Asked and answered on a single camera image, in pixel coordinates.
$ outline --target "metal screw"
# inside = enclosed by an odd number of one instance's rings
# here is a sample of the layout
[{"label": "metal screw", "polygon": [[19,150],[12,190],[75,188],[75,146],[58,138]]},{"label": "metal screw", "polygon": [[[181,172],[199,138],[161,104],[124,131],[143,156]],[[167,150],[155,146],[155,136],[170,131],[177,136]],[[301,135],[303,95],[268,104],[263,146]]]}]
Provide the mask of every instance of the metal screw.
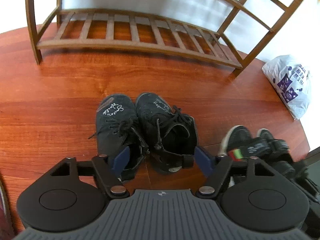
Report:
[{"label": "metal screw", "polygon": [[113,186],[110,190],[114,195],[123,195],[127,191],[124,186]]},{"label": "metal screw", "polygon": [[201,195],[211,195],[214,193],[214,188],[210,186],[202,186],[199,188]]}]

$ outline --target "white plastic bag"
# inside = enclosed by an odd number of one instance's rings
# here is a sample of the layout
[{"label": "white plastic bag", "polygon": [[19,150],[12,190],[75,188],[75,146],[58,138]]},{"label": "white plastic bag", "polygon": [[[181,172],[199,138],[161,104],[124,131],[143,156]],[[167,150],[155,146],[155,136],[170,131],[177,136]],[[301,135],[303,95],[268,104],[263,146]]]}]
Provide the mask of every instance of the white plastic bag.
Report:
[{"label": "white plastic bag", "polygon": [[310,72],[291,55],[274,58],[262,67],[295,120],[299,120],[311,102]]}]

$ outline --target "reddish-brown floor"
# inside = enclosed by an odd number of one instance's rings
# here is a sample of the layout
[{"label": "reddish-brown floor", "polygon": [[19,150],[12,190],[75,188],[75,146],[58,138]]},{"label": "reddish-brown floor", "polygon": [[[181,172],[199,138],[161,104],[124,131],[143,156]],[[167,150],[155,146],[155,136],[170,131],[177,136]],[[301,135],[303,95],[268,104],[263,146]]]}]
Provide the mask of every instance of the reddish-brown floor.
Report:
[{"label": "reddish-brown floor", "polygon": [[[79,33],[81,23],[71,24]],[[91,30],[89,37],[103,37],[105,29],[95,24],[97,31]],[[115,38],[130,38],[124,26],[117,28]],[[150,32],[138,28],[140,36],[145,36],[141,39],[152,42]],[[55,32],[52,24],[45,35]],[[174,46],[165,30],[161,34]],[[213,154],[236,124],[245,125],[252,134],[262,127],[270,129],[275,137],[287,140],[295,160],[309,151],[301,123],[292,119],[263,75],[260,60],[235,78],[231,67],[159,54],[49,50],[43,56],[41,65],[36,65],[26,28],[0,35],[0,174],[17,232],[23,226],[15,204],[26,187],[66,156],[88,160],[97,154],[95,138],[88,137],[95,131],[96,107],[112,93],[124,93],[133,100],[141,92],[158,93],[195,118],[199,143]],[[165,177],[153,171],[147,160],[135,181],[126,186],[130,191],[195,190],[203,182],[196,165]]]}]

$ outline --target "wooden rack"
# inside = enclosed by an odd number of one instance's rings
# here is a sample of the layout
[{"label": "wooden rack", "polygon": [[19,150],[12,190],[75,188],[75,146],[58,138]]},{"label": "wooden rack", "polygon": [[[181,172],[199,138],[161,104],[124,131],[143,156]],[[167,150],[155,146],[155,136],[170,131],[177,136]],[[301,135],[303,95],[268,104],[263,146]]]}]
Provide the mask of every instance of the wooden rack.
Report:
[{"label": "wooden rack", "polygon": [[[40,64],[42,60],[42,55],[40,49],[50,49],[50,48],[100,48],[100,49],[121,49],[121,50],[137,50],[143,52],[158,52],[167,55],[177,55],[186,58],[198,59],[202,61],[212,62],[216,64],[222,64],[234,67],[236,69],[243,70],[246,68],[250,62],[263,50],[263,48],[270,42],[270,40],[278,33],[282,26],[287,22],[295,10],[299,7],[303,0],[293,0],[293,2],[287,7],[279,0],[270,0],[279,6],[284,12],[278,21],[269,27],[262,20],[256,17],[248,9],[244,7],[247,0],[224,0],[233,6],[233,9],[226,17],[220,28],[214,32],[204,28],[200,28],[195,25],[191,25],[185,22],[177,21],[174,19],[169,19],[166,17],[161,17],[152,14],[144,14],[131,11],[119,11],[119,10],[108,10],[108,9],[73,9],[73,10],[63,10],[61,8],[62,0],[57,0],[57,7],[52,11],[52,13],[47,17],[42,26],[37,30],[34,12],[34,0],[26,0],[26,12],[28,21],[28,31],[31,40],[32,49],[37,64]],[[251,18],[256,20],[262,26],[264,26],[268,32],[261,39],[261,41],[253,48],[253,50],[245,57],[242,58],[241,55],[236,50],[235,46],[224,34],[227,27],[230,25],[232,20],[235,18],[239,11],[243,11]],[[86,14],[86,20],[84,22],[83,28],[78,39],[62,39],[63,34],[67,28],[68,23],[76,14]],[[94,14],[107,14],[106,21],[106,37],[105,39],[89,39],[88,32],[93,21]],[[129,17],[131,41],[115,40],[114,39],[114,24],[115,15],[127,15]],[[53,18],[57,16],[58,31],[55,37],[51,40],[41,41],[41,37],[45,30],[52,22]],[[154,37],[156,39],[156,44],[141,42],[139,38],[139,33],[136,24],[136,17],[147,18],[149,25],[152,28]],[[165,28],[169,29],[172,36],[175,38],[178,47],[166,46],[161,33],[159,31],[158,23],[166,24]],[[186,46],[182,42],[179,32],[183,28],[183,31],[188,34],[192,42],[194,43],[197,51],[186,49]],[[210,54],[204,52],[203,48],[197,41],[197,38],[204,39],[204,42],[210,48]],[[229,50],[233,53],[234,58],[230,58],[228,53],[225,51],[224,46],[218,42],[218,39],[222,39],[228,46]],[[221,53],[218,53],[214,47],[220,49]]]}]

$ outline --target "white wall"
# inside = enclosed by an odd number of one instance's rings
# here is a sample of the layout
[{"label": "white wall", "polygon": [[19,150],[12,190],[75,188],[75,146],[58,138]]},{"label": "white wall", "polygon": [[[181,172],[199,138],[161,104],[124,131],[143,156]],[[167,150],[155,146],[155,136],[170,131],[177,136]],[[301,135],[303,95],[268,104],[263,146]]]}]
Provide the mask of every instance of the white wall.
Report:
[{"label": "white wall", "polygon": [[[292,0],[280,0],[289,5]],[[27,25],[24,0],[0,0],[0,15],[7,15],[0,22],[0,33]],[[35,0],[37,24],[42,23],[55,8],[56,0]],[[248,0],[245,6],[272,26],[282,10],[269,0]],[[63,0],[63,8],[114,8],[154,13],[193,23],[211,30],[217,30],[231,7],[220,0]],[[319,103],[316,101],[320,80],[319,45],[320,42],[320,5],[317,0],[305,0],[281,31],[258,55],[264,61],[279,55],[292,54],[309,65],[314,75],[314,100],[301,119],[311,149],[320,146],[317,128]],[[250,50],[264,36],[267,30],[245,13],[240,12],[225,34],[237,49]]]}]

